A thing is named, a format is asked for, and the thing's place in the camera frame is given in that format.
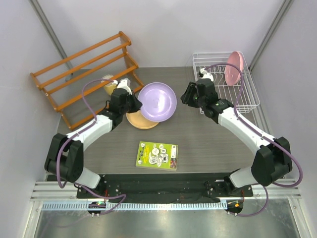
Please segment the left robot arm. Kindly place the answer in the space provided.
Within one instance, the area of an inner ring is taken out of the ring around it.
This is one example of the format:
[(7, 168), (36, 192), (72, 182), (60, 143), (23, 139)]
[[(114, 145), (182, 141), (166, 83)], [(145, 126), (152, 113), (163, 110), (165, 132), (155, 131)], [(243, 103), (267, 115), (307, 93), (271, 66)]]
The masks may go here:
[(57, 133), (52, 138), (45, 170), (56, 175), (58, 181), (83, 185), (88, 187), (93, 197), (102, 197), (106, 186), (100, 175), (84, 167), (84, 151), (101, 136), (113, 131), (126, 113), (138, 112), (141, 107), (142, 103), (133, 92), (124, 88), (115, 89), (105, 108), (92, 121), (72, 133)]

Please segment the orange wooden shelf rack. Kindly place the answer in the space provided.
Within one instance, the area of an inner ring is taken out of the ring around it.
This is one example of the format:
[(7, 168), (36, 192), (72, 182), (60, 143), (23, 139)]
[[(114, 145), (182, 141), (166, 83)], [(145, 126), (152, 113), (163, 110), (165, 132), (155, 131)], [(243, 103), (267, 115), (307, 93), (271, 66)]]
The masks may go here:
[[(132, 44), (130, 38), (122, 31), (119, 31), (117, 34), (106, 38), (88, 48), (85, 48), (65, 59), (62, 59), (50, 66), (47, 66), (35, 73), (30, 73), (30, 77), (34, 81), (38, 90), (43, 91), (50, 104), (52, 105), (55, 112), (60, 113), (62, 119), (66, 123), (67, 127), (70, 130), (74, 130), (77, 127), (83, 125), (87, 121), (93, 118), (92, 115), (89, 115), (78, 122), (71, 123), (70, 119), (65, 114), (65, 109), (69, 106), (74, 105), (79, 100), (82, 99), (82, 94), (76, 95), (75, 97), (67, 100), (63, 103), (57, 103), (53, 98), (53, 94), (61, 91), (62, 89), (69, 87), (70, 85), (91, 76), (93, 73), (101, 72), (102, 69), (108, 66), (114, 66), (115, 63), (118, 63), (120, 60), (124, 60), (124, 68), (120, 68), (116, 73), (110, 73), (112, 77), (111, 80), (118, 80), (123, 76), (130, 75), (132, 80), (137, 84), (137, 87), (132, 89), (134, 93), (139, 92), (145, 85), (136, 75), (135, 70), (138, 69), (138, 64), (129, 54), (127, 47)], [(73, 67), (72, 69), (67, 70), (53, 78), (46, 80), (44, 82), (39, 81), (39, 76), (52, 71), (53, 69), (67, 64), (72, 60), (76, 60), (79, 57), (96, 50), (101, 46), (107, 46), (108, 49), (103, 53), (92, 57), (91, 59)]]

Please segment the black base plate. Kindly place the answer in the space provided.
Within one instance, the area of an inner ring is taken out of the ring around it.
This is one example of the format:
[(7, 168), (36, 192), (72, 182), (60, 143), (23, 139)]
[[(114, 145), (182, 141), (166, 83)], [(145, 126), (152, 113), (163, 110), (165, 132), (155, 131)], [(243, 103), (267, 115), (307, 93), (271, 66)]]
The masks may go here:
[(125, 203), (185, 204), (213, 203), (229, 197), (252, 197), (250, 185), (234, 188), (229, 185), (229, 173), (171, 174), (108, 174), (91, 192), (78, 187), (77, 198), (94, 198), (95, 194)]

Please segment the green book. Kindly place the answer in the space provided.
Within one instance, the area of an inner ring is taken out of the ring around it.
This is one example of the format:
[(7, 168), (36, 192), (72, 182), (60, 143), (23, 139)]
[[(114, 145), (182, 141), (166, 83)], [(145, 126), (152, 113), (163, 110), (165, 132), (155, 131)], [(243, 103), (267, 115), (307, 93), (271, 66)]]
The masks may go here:
[(178, 145), (140, 141), (136, 167), (175, 171), (177, 170)]

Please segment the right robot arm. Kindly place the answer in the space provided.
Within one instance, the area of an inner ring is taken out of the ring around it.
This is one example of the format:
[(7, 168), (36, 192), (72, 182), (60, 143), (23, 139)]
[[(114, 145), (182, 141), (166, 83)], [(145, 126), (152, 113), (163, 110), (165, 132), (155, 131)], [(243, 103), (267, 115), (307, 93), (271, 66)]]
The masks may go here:
[(258, 183), (268, 186), (292, 171), (290, 144), (287, 139), (265, 133), (234, 110), (233, 104), (220, 99), (214, 83), (208, 79), (190, 82), (181, 96), (183, 104), (200, 108), (204, 115), (231, 131), (253, 153), (250, 167), (237, 169), (224, 179), (224, 191), (230, 196), (242, 187)]

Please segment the orange plate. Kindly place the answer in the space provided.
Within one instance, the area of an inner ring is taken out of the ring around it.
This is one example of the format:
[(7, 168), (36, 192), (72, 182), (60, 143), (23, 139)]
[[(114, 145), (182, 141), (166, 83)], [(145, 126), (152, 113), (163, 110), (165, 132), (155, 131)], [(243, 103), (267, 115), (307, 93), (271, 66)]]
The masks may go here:
[(151, 129), (158, 125), (158, 122), (146, 119), (140, 111), (135, 113), (126, 113), (126, 117), (129, 123), (138, 129)]

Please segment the aluminium rail frame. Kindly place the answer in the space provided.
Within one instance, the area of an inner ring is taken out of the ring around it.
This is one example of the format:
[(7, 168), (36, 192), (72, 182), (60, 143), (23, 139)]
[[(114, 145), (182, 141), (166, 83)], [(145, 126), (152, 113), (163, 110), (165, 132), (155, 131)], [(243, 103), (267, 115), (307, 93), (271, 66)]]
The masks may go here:
[(93, 197), (37, 182), (26, 238), (312, 238), (291, 178), (225, 189), (223, 173), (103, 175)]

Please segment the yellow mug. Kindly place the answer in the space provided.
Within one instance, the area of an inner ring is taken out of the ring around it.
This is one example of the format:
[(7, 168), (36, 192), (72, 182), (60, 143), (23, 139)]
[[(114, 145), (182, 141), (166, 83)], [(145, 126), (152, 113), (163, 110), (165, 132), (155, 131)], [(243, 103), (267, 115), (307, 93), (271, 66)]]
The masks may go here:
[[(111, 74), (105, 75), (102, 78), (101, 83), (106, 82), (107, 80), (111, 80), (112, 78), (113, 78), (113, 75)], [(118, 85), (117, 80), (111, 80), (107, 85), (104, 86), (104, 90), (106, 91), (108, 95), (111, 95), (113, 91), (117, 88), (117, 85)]]

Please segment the purple plate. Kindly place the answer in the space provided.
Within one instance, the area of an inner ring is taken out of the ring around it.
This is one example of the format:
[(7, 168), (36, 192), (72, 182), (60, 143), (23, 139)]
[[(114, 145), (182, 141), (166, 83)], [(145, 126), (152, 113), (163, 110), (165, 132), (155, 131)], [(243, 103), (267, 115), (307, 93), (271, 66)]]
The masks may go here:
[(167, 84), (153, 82), (147, 84), (138, 94), (142, 103), (142, 116), (153, 122), (163, 122), (173, 116), (177, 107), (174, 91)]

